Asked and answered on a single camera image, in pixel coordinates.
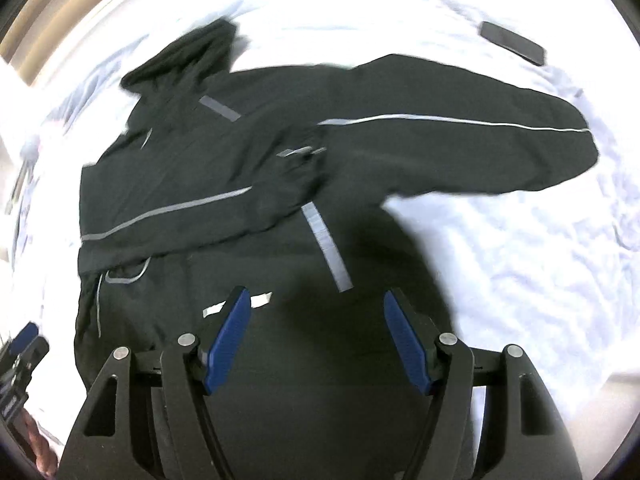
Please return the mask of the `person's left hand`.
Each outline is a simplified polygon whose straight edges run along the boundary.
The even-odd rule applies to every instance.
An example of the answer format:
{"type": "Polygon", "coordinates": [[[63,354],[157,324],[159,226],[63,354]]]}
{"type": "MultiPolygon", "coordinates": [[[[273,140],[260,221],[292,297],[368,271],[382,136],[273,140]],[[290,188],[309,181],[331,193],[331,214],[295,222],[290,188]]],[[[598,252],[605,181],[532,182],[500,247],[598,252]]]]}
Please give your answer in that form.
{"type": "Polygon", "coordinates": [[[45,479],[54,479],[58,472],[58,456],[50,447],[46,437],[40,434],[35,419],[28,411],[22,411],[22,419],[27,431],[27,439],[32,452],[35,455],[35,465],[45,479]]]}

